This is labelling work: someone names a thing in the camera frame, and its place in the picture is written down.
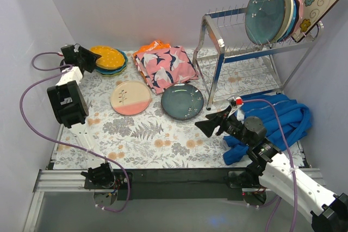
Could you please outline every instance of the pink plate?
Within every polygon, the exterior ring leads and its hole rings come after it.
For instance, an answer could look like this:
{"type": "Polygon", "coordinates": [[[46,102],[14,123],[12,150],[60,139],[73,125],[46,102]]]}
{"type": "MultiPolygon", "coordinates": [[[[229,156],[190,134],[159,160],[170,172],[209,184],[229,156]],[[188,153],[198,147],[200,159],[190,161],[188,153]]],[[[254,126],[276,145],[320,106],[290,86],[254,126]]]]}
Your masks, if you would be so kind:
{"type": "Polygon", "coordinates": [[[302,22],[302,17],[303,17],[303,1],[302,0],[294,0],[294,1],[296,1],[296,6],[299,7],[297,10],[299,19],[297,20],[294,28],[292,29],[289,35],[292,35],[294,32],[296,32],[300,28],[300,24],[302,22]]]}
{"type": "Polygon", "coordinates": [[[116,87],[110,101],[119,114],[135,115],[148,107],[151,93],[146,84],[140,81],[126,81],[116,87]]]}

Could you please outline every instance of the dish rack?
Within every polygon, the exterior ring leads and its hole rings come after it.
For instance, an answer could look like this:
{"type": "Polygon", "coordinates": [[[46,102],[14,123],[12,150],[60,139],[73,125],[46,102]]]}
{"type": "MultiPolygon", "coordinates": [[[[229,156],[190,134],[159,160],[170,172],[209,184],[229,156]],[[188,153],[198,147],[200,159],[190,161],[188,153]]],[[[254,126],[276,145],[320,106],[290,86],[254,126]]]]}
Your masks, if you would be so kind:
{"type": "Polygon", "coordinates": [[[209,93],[207,110],[213,103],[230,99],[234,95],[247,97],[270,92],[281,92],[302,65],[320,38],[324,26],[316,25],[314,36],[302,33],[304,38],[295,42],[292,37],[279,43],[257,45],[252,43],[245,30],[246,8],[209,12],[202,18],[200,40],[193,55],[209,93]],[[198,57],[205,35],[209,35],[216,54],[198,57]],[[274,55],[307,48],[289,77],[281,82],[274,62],[274,55]]]}

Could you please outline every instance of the dark teal plate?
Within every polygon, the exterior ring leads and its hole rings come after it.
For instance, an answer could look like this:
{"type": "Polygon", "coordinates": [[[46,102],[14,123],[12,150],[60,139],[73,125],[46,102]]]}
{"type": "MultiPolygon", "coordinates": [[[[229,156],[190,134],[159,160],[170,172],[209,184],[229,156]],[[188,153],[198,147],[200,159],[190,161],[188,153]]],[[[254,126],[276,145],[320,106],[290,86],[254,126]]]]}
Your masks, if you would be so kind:
{"type": "Polygon", "coordinates": [[[203,95],[190,84],[175,84],[162,94],[164,111],[177,120],[188,120],[197,116],[203,108],[203,95]]]}
{"type": "Polygon", "coordinates": [[[285,17],[284,0],[249,0],[245,13],[245,30],[255,44],[274,41],[285,17]]]}

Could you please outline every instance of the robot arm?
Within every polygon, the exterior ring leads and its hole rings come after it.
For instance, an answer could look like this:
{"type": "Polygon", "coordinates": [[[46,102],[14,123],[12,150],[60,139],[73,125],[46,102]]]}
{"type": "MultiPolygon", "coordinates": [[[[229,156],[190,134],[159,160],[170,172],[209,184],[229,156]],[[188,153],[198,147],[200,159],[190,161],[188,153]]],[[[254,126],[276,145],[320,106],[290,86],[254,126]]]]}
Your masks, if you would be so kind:
{"type": "Polygon", "coordinates": [[[292,169],[288,158],[267,138],[267,130],[257,117],[248,117],[244,123],[233,114],[242,105],[240,98],[215,114],[207,115],[207,121],[196,122],[206,136],[211,137],[216,127],[217,135],[224,131],[249,146],[247,154],[252,160],[243,177],[251,177],[252,183],[260,184],[274,191],[289,204],[294,204],[294,182],[296,173],[298,211],[312,223],[315,232],[348,231],[348,196],[337,196],[320,186],[300,169],[292,169]]]}
{"type": "MultiPolygon", "coordinates": [[[[63,47],[62,53],[66,64],[73,68],[63,74],[59,82],[47,89],[49,101],[57,121],[72,133],[79,146],[103,155],[90,133],[86,118],[89,114],[87,104],[78,87],[83,78],[84,70],[92,72],[98,55],[83,47],[75,50],[73,45],[63,47]]],[[[88,166],[95,168],[104,161],[86,153],[88,166]]]]}

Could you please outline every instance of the blue cloth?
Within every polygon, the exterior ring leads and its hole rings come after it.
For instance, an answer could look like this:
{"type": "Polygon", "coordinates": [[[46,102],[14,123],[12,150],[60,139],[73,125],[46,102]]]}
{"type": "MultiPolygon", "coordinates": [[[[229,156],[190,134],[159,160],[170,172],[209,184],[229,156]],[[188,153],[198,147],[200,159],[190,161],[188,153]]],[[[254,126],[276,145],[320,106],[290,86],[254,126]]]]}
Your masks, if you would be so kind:
{"type": "MultiPolygon", "coordinates": [[[[245,98],[264,99],[272,103],[278,113],[285,138],[289,146],[306,136],[306,130],[312,125],[310,123],[310,111],[304,104],[297,103],[296,100],[289,99],[286,95],[258,95],[245,98]]],[[[245,103],[241,109],[245,113],[245,118],[249,116],[259,117],[267,129],[266,137],[282,151],[286,150],[285,143],[279,129],[276,116],[271,106],[265,102],[245,103]]],[[[231,148],[223,154],[223,160],[227,165],[238,162],[246,154],[247,145],[232,136],[223,138],[231,148]]]]}

